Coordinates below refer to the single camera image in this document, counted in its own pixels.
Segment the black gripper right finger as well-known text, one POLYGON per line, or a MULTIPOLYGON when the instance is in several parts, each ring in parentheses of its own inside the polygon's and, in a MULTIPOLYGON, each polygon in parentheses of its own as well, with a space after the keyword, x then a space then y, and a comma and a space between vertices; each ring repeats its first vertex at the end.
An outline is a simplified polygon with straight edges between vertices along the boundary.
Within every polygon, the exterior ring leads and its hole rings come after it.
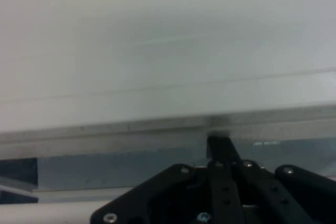
POLYGON ((219 138, 219 159, 227 164, 238 192, 257 205, 269 223, 335 223, 335 181, 295 165, 274 173, 243 160, 228 137, 219 138))

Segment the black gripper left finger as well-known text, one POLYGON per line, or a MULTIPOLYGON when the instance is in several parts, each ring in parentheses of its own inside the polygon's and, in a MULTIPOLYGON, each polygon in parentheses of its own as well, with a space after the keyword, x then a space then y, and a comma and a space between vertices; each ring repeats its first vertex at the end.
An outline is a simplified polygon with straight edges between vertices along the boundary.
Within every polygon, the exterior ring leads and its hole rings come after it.
POLYGON ((206 167, 173 165, 96 210, 90 223, 244 223, 228 137, 207 138, 206 167))

